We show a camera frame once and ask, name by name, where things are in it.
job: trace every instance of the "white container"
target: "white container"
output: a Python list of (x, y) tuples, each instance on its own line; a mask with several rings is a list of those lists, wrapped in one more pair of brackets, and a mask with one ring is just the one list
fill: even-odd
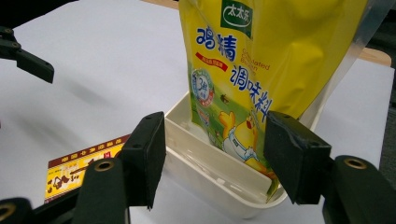
[(287, 193), (279, 188), (267, 202), (271, 180), (209, 143), (206, 133), (190, 118), (187, 93), (165, 115), (165, 169), (194, 188), (220, 210), (250, 218), (281, 203)]

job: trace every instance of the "cartoon chicken illustration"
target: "cartoon chicken illustration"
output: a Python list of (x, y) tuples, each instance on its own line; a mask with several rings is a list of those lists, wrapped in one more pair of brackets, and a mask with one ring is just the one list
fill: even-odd
[(222, 149), (227, 154), (249, 165), (260, 173), (274, 178), (273, 172), (267, 172), (267, 168), (262, 165), (256, 154), (256, 144), (258, 129), (251, 116), (245, 121), (235, 125), (235, 114), (233, 111), (227, 114), (221, 111), (219, 120), (224, 126)]

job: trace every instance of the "yellow seasoning bag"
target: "yellow seasoning bag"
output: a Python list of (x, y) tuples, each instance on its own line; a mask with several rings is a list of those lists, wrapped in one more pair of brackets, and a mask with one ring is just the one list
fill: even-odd
[(268, 198), (279, 183), (263, 156), (268, 111), (304, 113), (346, 54), (365, 6), (364, 0), (179, 1), (192, 122), (214, 146), (271, 178)]

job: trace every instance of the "green logo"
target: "green logo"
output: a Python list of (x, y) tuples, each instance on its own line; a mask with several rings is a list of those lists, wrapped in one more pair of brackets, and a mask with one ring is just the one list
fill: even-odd
[(240, 31), (251, 38), (253, 10), (233, 0), (223, 0), (221, 5), (220, 26)]

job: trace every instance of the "plastic pouch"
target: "plastic pouch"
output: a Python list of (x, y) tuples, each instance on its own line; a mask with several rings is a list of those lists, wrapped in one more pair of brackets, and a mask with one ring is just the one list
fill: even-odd
[(214, 146), (271, 178), (268, 195), (278, 180), (263, 156), (267, 112), (295, 118), (305, 112), (343, 60), (365, 5), (179, 1), (191, 121)]

